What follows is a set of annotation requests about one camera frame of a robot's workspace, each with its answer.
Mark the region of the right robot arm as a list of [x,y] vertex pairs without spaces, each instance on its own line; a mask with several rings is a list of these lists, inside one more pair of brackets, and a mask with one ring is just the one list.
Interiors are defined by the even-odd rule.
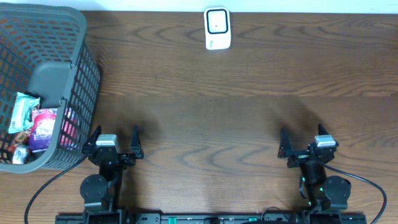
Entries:
[[322,124],[318,134],[306,149],[295,150],[287,131],[280,130],[277,157],[287,159],[287,167],[301,171],[300,194],[309,207],[297,215],[301,223],[342,223],[342,211],[348,208],[351,182],[338,175],[328,176],[325,165],[335,158],[338,142]]

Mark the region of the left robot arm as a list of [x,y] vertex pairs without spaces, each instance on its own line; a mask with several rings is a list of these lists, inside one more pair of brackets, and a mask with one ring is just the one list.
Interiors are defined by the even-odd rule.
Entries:
[[84,200],[84,223],[135,223],[134,215],[119,206],[119,196],[124,171],[144,158],[138,128],[134,127],[130,152],[121,153],[118,137],[115,134],[102,134],[101,126],[84,143],[82,153],[99,172],[84,179],[80,194]]

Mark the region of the purple red snack bag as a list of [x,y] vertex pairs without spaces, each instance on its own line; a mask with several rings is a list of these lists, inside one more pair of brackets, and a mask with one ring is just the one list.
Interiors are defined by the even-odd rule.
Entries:
[[39,109],[32,112],[34,125],[30,131],[29,148],[33,153],[45,151],[50,146],[56,117],[56,108]]

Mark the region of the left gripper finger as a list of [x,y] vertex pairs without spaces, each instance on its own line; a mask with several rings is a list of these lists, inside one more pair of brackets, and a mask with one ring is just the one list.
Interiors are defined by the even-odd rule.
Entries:
[[83,145],[83,149],[91,149],[96,146],[96,140],[101,134],[101,126],[98,125],[94,130],[93,134],[87,139],[87,141]]
[[134,154],[135,159],[143,159],[144,158],[144,150],[142,148],[142,144],[139,139],[138,126],[134,126],[134,128],[133,128],[130,149],[131,149],[132,153]]

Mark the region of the teal snack packet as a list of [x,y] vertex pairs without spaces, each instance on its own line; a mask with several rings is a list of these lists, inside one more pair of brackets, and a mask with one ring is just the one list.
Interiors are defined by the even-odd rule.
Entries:
[[32,111],[40,104],[40,98],[17,92],[14,103],[11,123],[8,128],[9,134],[19,133],[33,127]]

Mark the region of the brown orange candy bar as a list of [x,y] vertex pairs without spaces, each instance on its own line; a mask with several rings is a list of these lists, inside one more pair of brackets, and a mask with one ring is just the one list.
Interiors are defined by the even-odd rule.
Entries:
[[25,130],[17,133],[11,144],[8,146],[7,151],[14,153],[16,148],[19,147],[20,145],[28,146],[29,138],[30,138],[30,130]]

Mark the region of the small orange snack packet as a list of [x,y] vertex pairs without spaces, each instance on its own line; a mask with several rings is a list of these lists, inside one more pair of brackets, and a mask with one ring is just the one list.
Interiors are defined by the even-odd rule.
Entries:
[[12,163],[23,165],[27,162],[30,155],[29,147],[23,144],[18,144],[13,153]]

